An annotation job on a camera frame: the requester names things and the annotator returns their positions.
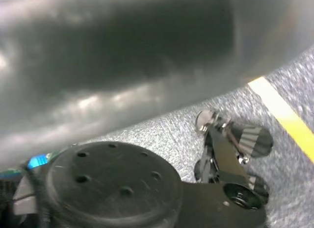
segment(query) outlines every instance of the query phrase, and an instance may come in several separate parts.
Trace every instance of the gray pipe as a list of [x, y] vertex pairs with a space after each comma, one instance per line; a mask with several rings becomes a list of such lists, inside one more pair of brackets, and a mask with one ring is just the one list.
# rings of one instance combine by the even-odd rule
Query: gray pipe
[[314, 43], [314, 0], [0, 0], [0, 168], [223, 94]]

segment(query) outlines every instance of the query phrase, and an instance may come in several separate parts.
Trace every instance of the blue led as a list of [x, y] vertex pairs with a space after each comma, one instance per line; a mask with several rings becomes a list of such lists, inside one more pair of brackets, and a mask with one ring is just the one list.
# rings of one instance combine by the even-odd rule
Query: blue led
[[29, 160], [29, 168], [35, 168], [46, 163], [48, 160], [45, 154], [37, 155]]

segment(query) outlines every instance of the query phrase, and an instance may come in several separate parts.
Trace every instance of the black round disc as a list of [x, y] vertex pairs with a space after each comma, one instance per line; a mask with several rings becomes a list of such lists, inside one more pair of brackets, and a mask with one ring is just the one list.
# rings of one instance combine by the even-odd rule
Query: black round disc
[[183, 195], [166, 160], [121, 142], [65, 151], [52, 162], [46, 186], [55, 222], [85, 228], [172, 228]]

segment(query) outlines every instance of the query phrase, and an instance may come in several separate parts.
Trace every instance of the yellow stripe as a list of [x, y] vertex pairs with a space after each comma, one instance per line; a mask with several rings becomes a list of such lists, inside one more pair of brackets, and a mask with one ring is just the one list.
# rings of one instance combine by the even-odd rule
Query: yellow stripe
[[264, 105], [302, 151], [314, 162], [314, 135], [311, 130], [265, 78], [257, 78], [248, 83], [248, 85], [254, 92], [260, 96]]

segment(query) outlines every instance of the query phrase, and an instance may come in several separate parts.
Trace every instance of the gray carpet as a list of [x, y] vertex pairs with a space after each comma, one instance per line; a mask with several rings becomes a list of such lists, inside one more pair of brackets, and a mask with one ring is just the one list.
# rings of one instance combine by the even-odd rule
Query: gray carpet
[[[312, 131], [313, 54], [314, 48], [310, 49], [267, 77]], [[194, 132], [194, 120], [205, 108], [218, 109], [234, 119], [268, 128], [275, 140], [273, 151], [267, 158], [251, 160], [248, 168], [262, 176], [271, 188], [268, 227], [314, 228], [314, 164], [248, 86], [94, 140], [118, 140], [146, 147], [171, 163], [183, 180], [194, 181], [194, 164], [202, 151], [202, 138]]]

